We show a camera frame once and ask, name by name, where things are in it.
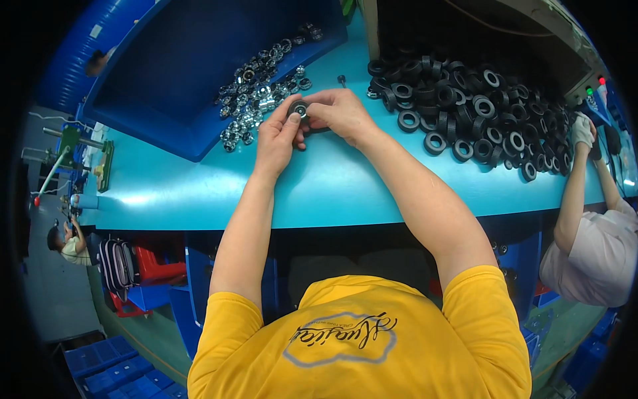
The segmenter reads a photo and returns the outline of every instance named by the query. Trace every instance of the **bag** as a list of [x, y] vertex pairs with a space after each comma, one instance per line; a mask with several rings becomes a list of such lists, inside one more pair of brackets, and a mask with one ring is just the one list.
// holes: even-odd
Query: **bag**
[[140, 283], [140, 270], [131, 245], [115, 239], [103, 240], [100, 264], [106, 288], [126, 301], [128, 289]]

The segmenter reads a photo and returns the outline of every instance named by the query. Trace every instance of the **metal shaft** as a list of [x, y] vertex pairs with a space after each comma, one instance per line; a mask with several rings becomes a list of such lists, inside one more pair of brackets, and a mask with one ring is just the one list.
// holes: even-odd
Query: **metal shaft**
[[[53, 130], [53, 129], [49, 129], [49, 128], [42, 128], [42, 132], [46, 133], [48, 135], [51, 135], [51, 136], [62, 137], [62, 132], [59, 132], [57, 130]], [[91, 140], [91, 139], [85, 139], [83, 137], [80, 137], [78, 139], [78, 142], [80, 142], [82, 144], [86, 144], [87, 146], [95, 147], [97, 149], [103, 149], [104, 148], [104, 144], [102, 144], [101, 142], [95, 141], [95, 140]]]

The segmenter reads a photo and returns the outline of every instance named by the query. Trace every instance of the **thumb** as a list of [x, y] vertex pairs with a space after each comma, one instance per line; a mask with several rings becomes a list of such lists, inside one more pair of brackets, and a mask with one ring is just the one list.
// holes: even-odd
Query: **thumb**
[[286, 123], [284, 123], [281, 128], [280, 135], [284, 136], [284, 138], [292, 143], [292, 140], [295, 138], [297, 134], [297, 130], [299, 130], [299, 123], [301, 123], [301, 115], [296, 112], [293, 112], [288, 116]]
[[308, 105], [306, 113], [308, 114], [308, 116], [321, 119], [322, 121], [326, 122], [326, 124], [329, 124], [332, 120], [333, 109], [332, 105], [312, 103]]

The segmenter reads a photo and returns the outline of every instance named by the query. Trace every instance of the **green metal base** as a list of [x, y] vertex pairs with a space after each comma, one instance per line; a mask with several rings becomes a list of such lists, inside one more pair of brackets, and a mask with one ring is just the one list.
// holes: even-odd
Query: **green metal base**
[[108, 190], [108, 180], [111, 176], [111, 161], [113, 160], [113, 142], [109, 140], [104, 141], [104, 163], [102, 163], [102, 181], [98, 185], [98, 192], [103, 193]]

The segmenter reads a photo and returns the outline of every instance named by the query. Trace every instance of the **gloved hand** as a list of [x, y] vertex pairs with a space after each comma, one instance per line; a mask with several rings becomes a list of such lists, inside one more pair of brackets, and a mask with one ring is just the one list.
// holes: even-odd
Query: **gloved hand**
[[572, 143], [574, 148], [576, 144], [583, 142], [591, 149], [594, 143], [594, 135], [591, 133], [590, 119], [582, 114], [576, 117], [576, 122], [572, 126]]

